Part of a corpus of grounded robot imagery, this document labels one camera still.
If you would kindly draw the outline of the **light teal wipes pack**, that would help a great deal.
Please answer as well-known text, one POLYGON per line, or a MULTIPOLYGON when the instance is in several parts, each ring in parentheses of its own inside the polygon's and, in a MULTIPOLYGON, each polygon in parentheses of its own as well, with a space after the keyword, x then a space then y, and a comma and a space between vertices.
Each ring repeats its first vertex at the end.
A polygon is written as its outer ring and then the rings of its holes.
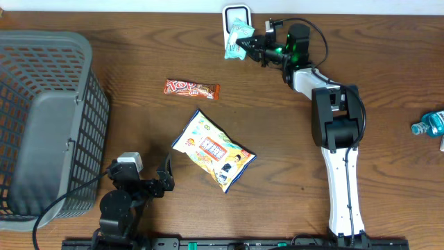
POLYGON ((225 46, 225 59, 238 58, 244 60, 246 57, 246 51, 237 44, 237 40, 250 38, 253 36, 254 32, 255 29, 252 26, 243 22, 239 18, 236 18, 231 26, 228 41, 225 46))

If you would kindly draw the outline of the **yellow chips bag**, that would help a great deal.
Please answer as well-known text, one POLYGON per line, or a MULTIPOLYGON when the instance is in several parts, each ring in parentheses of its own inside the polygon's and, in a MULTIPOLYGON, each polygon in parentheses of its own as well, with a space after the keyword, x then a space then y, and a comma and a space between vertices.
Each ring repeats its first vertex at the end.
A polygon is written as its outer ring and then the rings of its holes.
POLYGON ((199 109, 173 142, 172 148, 187 154, 218 183, 224 193, 228 193, 257 157, 233 142, 199 109))

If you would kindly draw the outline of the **red Top chocolate bar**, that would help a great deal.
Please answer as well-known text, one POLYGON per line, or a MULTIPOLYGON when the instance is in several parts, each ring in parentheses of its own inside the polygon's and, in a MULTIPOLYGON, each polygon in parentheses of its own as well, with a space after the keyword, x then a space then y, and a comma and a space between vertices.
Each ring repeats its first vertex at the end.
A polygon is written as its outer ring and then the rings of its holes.
POLYGON ((220 88, 219 84, 200 84, 167 79, 164 85, 164 93, 218 100, 220 88))

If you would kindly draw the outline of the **teal mouthwash bottle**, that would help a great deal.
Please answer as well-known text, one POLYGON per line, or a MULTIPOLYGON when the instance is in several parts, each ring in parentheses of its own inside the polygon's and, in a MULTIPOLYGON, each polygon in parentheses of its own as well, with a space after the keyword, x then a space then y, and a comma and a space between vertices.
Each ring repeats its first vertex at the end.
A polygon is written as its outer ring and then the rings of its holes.
POLYGON ((431 138, 443 135, 443 111, 429 112, 423 115, 418 123, 411 126, 414 135, 428 134, 431 138))

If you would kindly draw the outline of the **small orange snack box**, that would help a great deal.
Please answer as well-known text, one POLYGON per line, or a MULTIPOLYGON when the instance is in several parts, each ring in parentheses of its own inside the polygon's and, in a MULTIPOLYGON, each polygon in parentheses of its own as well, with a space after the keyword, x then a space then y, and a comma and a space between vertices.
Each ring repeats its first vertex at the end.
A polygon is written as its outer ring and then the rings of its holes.
POLYGON ((441 138, 440 151, 444 152, 444 136, 441 138))

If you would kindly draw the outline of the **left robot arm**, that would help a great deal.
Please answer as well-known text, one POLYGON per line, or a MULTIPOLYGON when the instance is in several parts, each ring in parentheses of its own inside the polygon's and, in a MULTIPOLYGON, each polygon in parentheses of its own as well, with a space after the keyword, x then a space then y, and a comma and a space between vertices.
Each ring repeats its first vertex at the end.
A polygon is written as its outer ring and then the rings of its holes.
POLYGON ((115 189, 101 199, 99 228, 93 234, 90 249, 151 248, 151 240, 140 235, 137 227, 148 203, 174 189, 171 155, 157 168, 157 179, 141 179, 142 170, 142 158, 137 152, 121 154, 107 168, 115 189))

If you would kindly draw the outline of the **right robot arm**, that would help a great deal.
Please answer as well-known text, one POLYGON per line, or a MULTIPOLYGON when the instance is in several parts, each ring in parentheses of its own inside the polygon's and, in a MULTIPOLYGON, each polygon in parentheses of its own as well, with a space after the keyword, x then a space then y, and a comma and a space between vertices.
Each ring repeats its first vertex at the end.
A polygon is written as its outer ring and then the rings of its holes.
POLYGON ((358 147, 366 129, 366 110, 355 85, 322 75, 309 59, 314 24, 300 21, 289 28, 285 44, 276 42, 281 21, 266 23, 266 33, 237 38, 248 57, 266 67, 280 66, 283 81, 311 101, 311 134, 321 149, 330 193, 329 230, 350 246, 363 234, 357 190, 358 147))

